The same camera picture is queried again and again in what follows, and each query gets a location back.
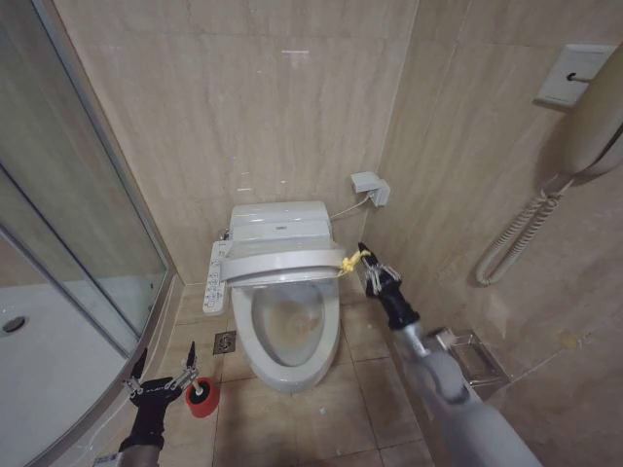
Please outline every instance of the white cable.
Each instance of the white cable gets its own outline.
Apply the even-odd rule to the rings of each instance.
[[[530,201],[502,235],[492,243],[483,254],[474,271],[476,280],[480,285],[487,287],[495,284],[510,267],[515,264],[538,230],[545,224],[545,221],[552,215],[556,208],[558,208],[565,191],[572,183],[573,179],[571,178],[559,191],[550,195],[546,195],[544,190],[541,190],[541,193]],[[495,257],[513,238],[516,239],[511,247],[506,251],[504,256],[502,256],[497,266],[486,275],[486,270]]]
[[[91,453],[93,451],[93,442],[95,441],[95,438],[97,438],[97,436],[99,435],[99,433],[101,432],[101,430],[103,430],[106,425],[108,425],[108,423],[110,423],[110,421],[117,416],[117,414],[121,411],[121,409],[124,409],[126,407],[126,403],[129,401],[129,396],[125,397],[124,400],[122,401],[122,403],[120,404],[120,406],[115,409],[114,412],[112,412],[112,414],[106,418],[95,430],[95,432],[91,435],[89,441],[87,442],[86,445],[79,445],[76,444],[76,447],[78,447],[79,449],[83,449],[82,453],[78,456],[78,458],[76,460],[74,460],[69,467],[75,467],[79,464],[81,464],[85,458],[85,456],[89,453]]]
[[[336,217],[341,216],[342,214],[346,214],[347,212],[350,212],[352,209],[355,209],[355,208],[359,207],[361,204],[365,203],[370,198],[371,198],[370,194],[366,195],[366,198],[364,198],[362,201],[358,202],[355,206],[351,206],[348,209],[345,209],[344,211],[340,211],[337,214],[333,214],[331,217],[329,217],[329,219],[333,220]]]

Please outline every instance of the shower enclosure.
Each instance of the shower enclosure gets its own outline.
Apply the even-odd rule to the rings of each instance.
[[[75,86],[34,6],[0,0],[0,455],[9,467],[54,444],[115,381],[167,275]]]

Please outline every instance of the toilet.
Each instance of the toilet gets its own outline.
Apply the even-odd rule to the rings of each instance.
[[[324,203],[236,206],[229,240],[220,278],[251,369],[277,391],[313,387],[331,366],[340,329],[344,250]]]

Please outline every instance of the wall outlet box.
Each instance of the wall outlet box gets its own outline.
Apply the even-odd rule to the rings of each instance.
[[[569,76],[581,80],[593,79],[615,49],[614,46],[599,45],[565,46],[534,100],[572,108],[590,85],[573,81]]]
[[[374,172],[353,173],[350,176],[355,193],[371,192],[381,187],[381,179]]]
[[[387,182],[385,180],[381,180],[381,187],[370,192],[370,199],[377,207],[385,206],[387,204],[387,200],[389,199],[390,192],[391,188]]]
[[[391,189],[385,180],[374,172],[353,173],[350,176],[356,193],[368,193],[375,206],[385,206]]]

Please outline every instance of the bidet control panel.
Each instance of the bidet control panel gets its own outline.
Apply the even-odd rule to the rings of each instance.
[[[225,308],[225,282],[221,280],[221,262],[231,248],[232,242],[230,240],[219,240],[212,243],[205,295],[203,296],[203,313],[205,314],[221,314]]]

